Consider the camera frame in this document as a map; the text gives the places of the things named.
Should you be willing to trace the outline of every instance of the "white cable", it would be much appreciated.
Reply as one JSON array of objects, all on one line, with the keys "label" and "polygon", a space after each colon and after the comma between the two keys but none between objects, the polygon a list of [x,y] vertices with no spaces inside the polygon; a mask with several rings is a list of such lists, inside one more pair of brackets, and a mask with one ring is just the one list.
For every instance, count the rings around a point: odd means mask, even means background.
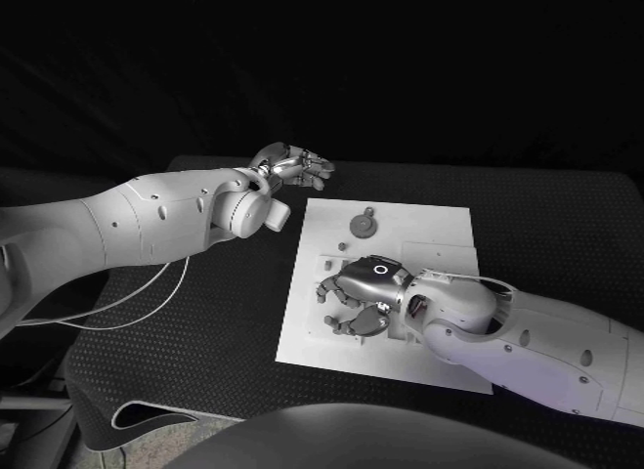
[{"label": "white cable", "polygon": [[463,274],[449,274],[447,272],[439,272],[434,271],[433,269],[424,269],[430,274],[437,274],[439,276],[446,276],[446,277],[459,277],[459,278],[470,278],[472,280],[486,280],[491,281],[492,283],[498,283],[502,285],[509,291],[518,291],[519,289],[515,288],[509,283],[506,283],[502,280],[496,280],[495,278],[491,277],[480,277],[480,276],[466,276]]},{"label": "white cable", "polygon": [[158,272],[156,276],[149,280],[149,282],[133,292],[130,293],[125,298],[117,300],[115,303],[110,303],[109,305],[103,306],[97,310],[87,311],[86,313],[80,313],[79,315],[67,316],[64,318],[54,318],[53,320],[43,320],[43,319],[35,319],[35,320],[22,320],[17,326],[28,326],[28,325],[44,325],[44,324],[57,324],[58,322],[64,320],[76,320],[77,318],[83,318],[84,316],[94,315],[96,313],[100,313],[102,311],[109,310],[110,308],[115,308],[117,305],[125,303],[130,298],[133,298],[152,284],[153,282],[161,278],[161,275],[164,274],[164,271],[169,267],[169,264],[166,264],[162,267],[162,270]]},{"label": "white cable", "polygon": [[71,322],[64,322],[64,321],[60,321],[58,323],[64,324],[64,325],[70,325],[71,327],[77,327],[79,329],[84,329],[84,330],[115,330],[115,329],[120,329],[122,327],[128,327],[128,326],[136,324],[142,320],[146,320],[164,308],[166,303],[174,298],[174,295],[177,294],[178,288],[181,287],[181,283],[184,282],[184,279],[185,279],[185,273],[188,271],[189,261],[191,261],[191,258],[187,257],[185,258],[184,273],[181,274],[181,279],[178,280],[178,284],[177,284],[177,287],[174,288],[174,291],[171,292],[169,296],[164,300],[164,303],[142,318],[138,318],[136,320],[133,320],[132,322],[128,322],[126,324],[115,325],[113,327],[89,327],[86,325],[79,325],[79,324],[74,324]]}]

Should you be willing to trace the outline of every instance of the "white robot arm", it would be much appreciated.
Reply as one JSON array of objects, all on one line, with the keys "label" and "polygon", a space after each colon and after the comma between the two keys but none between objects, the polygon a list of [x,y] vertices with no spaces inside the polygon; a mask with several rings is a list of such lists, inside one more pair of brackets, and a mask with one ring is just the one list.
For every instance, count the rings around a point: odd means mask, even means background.
[{"label": "white robot arm", "polygon": [[334,164],[282,143],[250,168],[151,174],[99,195],[0,208],[0,338],[68,281],[104,269],[165,264],[218,242],[280,231],[282,183],[323,189]]},{"label": "white robot arm", "polygon": [[[413,276],[370,256],[325,280],[318,298],[335,291],[349,306],[375,303],[352,321],[326,318],[336,333],[381,333],[394,312],[444,362],[557,410],[644,427],[644,333],[506,286],[498,294],[478,278],[430,269]],[[493,318],[502,326],[488,333]]]}]

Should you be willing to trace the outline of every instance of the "black mesh surface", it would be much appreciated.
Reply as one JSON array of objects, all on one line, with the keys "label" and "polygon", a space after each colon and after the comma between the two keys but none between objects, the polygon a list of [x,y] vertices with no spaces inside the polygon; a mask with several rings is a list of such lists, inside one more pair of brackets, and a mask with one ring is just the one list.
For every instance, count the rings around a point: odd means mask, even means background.
[{"label": "black mesh surface", "polygon": [[[247,162],[184,156],[169,170]],[[644,204],[630,180],[616,173],[378,163],[338,168],[323,192],[279,192],[292,208],[282,233],[263,229],[192,257],[177,296],[149,320],[81,334],[68,381],[89,446],[113,448],[187,419],[159,417],[117,431],[110,418],[132,401],[237,418],[346,402],[455,418],[594,467],[644,467],[643,429],[561,413],[499,388],[485,396],[276,362],[309,197],[470,207],[482,273],[644,330]],[[100,303],[132,292],[159,268],[116,270]],[[90,324],[141,317],[181,270],[177,262],[156,286]]]}]

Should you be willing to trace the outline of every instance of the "black background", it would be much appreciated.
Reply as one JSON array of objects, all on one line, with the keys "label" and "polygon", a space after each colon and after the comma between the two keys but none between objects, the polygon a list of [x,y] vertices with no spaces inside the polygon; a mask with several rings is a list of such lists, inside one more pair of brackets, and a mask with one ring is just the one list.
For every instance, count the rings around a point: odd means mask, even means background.
[{"label": "black background", "polygon": [[285,141],[644,191],[644,3],[591,5],[27,13],[0,21],[0,166],[120,182]]}]

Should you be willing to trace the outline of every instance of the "cable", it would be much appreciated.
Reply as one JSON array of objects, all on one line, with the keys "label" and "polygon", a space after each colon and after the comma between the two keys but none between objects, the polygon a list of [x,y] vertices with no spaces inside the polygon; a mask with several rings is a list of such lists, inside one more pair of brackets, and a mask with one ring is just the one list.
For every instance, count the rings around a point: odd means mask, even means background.
[{"label": "cable", "polygon": [[498,283],[499,285],[502,285],[509,291],[518,291],[518,288],[515,288],[509,283],[506,283],[502,280],[496,280],[495,278],[491,278],[491,277],[465,276],[463,274],[449,274],[447,272],[439,272],[439,271],[434,271],[433,269],[423,269],[423,270],[427,271],[430,274],[437,274],[439,276],[470,278],[473,280],[491,281],[492,283]]},{"label": "cable", "polygon": [[58,322],[58,324],[70,325],[71,327],[77,327],[79,329],[84,329],[84,330],[115,330],[115,329],[120,329],[122,327],[128,327],[128,326],[136,324],[142,320],[146,320],[164,308],[166,303],[174,298],[174,295],[177,294],[178,288],[181,287],[181,283],[184,282],[184,279],[185,279],[185,273],[188,271],[189,261],[191,261],[191,258],[187,257],[185,258],[184,273],[181,274],[181,279],[178,280],[178,284],[177,284],[177,287],[174,288],[174,291],[171,292],[169,296],[164,300],[164,303],[142,318],[138,318],[136,320],[133,320],[132,322],[128,322],[126,324],[115,325],[113,327],[89,327],[86,325],[79,325],[79,324],[74,324],[71,322],[64,322],[63,320]]},{"label": "cable", "polygon": [[[45,432],[60,421],[61,419],[68,415],[68,412],[73,410],[73,406],[68,407],[68,409],[66,410],[66,412],[57,417],[57,419],[41,429],[38,430],[30,437],[25,437],[18,443],[17,445],[20,445],[21,443],[25,443],[28,440],[31,440],[32,438],[35,438],[43,432]],[[5,448],[0,449],[0,452],[5,452],[9,448],[11,448],[12,445],[8,445]]]},{"label": "cable", "polygon": [[87,311],[86,313],[80,313],[79,315],[67,316],[66,318],[56,318],[53,320],[44,320],[44,319],[37,319],[37,320],[22,320],[17,326],[30,326],[30,325],[45,325],[45,324],[56,324],[64,320],[76,320],[77,318],[83,318],[84,316],[94,315],[96,313],[100,313],[102,311],[109,310],[110,308],[115,308],[117,305],[125,303],[130,298],[133,298],[152,284],[153,282],[161,278],[161,275],[164,274],[164,271],[169,267],[169,264],[165,264],[162,267],[162,270],[158,272],[156,276],[149,280],[149,282],[133,292],[130,293],[125,298],[117,300],[115,303],[110,303],[109,305],[103,306],[97,310]]}]

